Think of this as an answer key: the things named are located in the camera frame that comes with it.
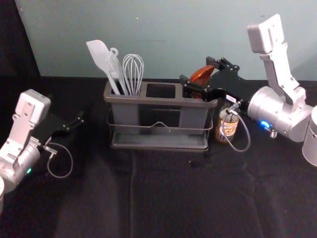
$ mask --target black tablecloth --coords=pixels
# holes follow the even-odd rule
[[[211,139],[208,153],[109,149],[105,81],[43,78],[7,90],[1,80],[1,143],[11,128],[19,94],[33,88],[52,94],[51,112],[73,119],[89,106],[86,123],[67,142],[74,173],[54,179],[45,158],[4,198],[0,237],[268,237],[317,235],[317,168],[302,156],[301,143],[272,140],[247,121],[252,144],[237,153]],[[265,85],[250,81],[249,94]],[[317,104],[317,84],[307,103]],[[246,143],[243,128],[235,138]],[[190,167],[189,162],[206,166]]]

